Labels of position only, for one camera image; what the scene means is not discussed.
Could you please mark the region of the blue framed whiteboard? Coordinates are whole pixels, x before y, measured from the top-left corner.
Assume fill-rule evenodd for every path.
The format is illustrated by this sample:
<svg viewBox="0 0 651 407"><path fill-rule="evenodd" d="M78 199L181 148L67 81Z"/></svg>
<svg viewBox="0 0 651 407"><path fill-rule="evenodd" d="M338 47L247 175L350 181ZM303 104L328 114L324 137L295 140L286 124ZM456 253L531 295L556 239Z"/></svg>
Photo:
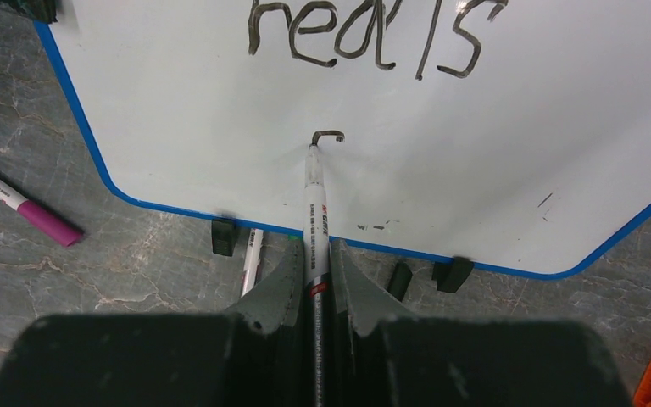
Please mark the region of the blue framed whiteboard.
<svg viewBox="0 0 651 407"><path fill-rule="evenodd" d="M107 189L572 276L651 216L651 1L63 1L36 24Z"/></svg>

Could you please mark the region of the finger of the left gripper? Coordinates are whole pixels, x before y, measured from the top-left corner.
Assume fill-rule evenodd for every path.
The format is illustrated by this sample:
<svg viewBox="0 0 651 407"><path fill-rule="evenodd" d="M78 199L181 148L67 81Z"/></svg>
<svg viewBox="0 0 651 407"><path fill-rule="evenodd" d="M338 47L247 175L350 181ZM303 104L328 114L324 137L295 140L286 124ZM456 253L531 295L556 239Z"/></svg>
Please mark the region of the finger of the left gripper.
<svg viewBox="0 0 651 407"><path fill-rule="evenodd" d="M58 21L57 2L54 0L0 0L0 10L43 24Z"/></svg>

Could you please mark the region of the black marker cap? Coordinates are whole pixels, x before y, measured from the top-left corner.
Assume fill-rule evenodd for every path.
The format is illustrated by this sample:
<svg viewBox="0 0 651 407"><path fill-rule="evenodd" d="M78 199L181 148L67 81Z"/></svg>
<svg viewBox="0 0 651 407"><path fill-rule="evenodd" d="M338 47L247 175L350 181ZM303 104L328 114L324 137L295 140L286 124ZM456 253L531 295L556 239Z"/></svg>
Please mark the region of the black marker cap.
<svg viewBox="0 0 651 407"><path fill-rule="evenodd" d="M413 272L409 266L403 261L397 262L388 281L387 292L397 301L403 302L412 278Z"/></svg>

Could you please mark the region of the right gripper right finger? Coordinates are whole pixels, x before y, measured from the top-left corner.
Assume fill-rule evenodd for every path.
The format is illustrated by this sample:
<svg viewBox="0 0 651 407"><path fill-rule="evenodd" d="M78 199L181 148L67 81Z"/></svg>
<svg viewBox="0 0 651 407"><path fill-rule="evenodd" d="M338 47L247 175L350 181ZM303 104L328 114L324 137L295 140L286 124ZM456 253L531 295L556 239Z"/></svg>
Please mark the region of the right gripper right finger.
<svg viewBox="0 0 651 407"><path fill-rule="evenodd" d="M369 336L381 321L415 318L415 313L365 275L343 239L330 242L330 267L337 314L345 315L347 326L358 337Z"/></svg>

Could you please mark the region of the black whiteboard marker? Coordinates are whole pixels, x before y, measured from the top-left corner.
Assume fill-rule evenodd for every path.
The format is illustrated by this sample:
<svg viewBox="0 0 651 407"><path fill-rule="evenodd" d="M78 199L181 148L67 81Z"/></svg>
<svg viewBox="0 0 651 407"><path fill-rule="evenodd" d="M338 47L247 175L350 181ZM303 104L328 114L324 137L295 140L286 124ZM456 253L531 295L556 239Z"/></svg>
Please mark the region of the black whiteboard marker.
<svg viewBox="0 0 651 407"><path fill-rule="evenodd" d="M311 364L313 406L325 406L330 350L326 295L329 283L329 233L324 174L320 162L320 150L316 144L309 146L305 160L304 196L306 223L303 227L306 264L304 269L305 304L309 311L308 333L311 341L309 363Z"/></svg>

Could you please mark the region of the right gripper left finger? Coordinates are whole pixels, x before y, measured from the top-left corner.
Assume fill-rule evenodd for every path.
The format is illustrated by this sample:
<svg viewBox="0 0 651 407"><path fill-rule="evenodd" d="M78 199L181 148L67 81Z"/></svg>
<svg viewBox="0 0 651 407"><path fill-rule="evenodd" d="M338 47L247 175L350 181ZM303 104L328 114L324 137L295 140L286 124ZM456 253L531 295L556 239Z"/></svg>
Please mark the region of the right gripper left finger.
<svg viewBox="0 0 651 407"><path fill-rule="evenodd" d="M304 263L303 241L288 241L275 269L224 313L235 315L252 332L265 336L277 332L283 324L292 326L303 292Z"/></svg>

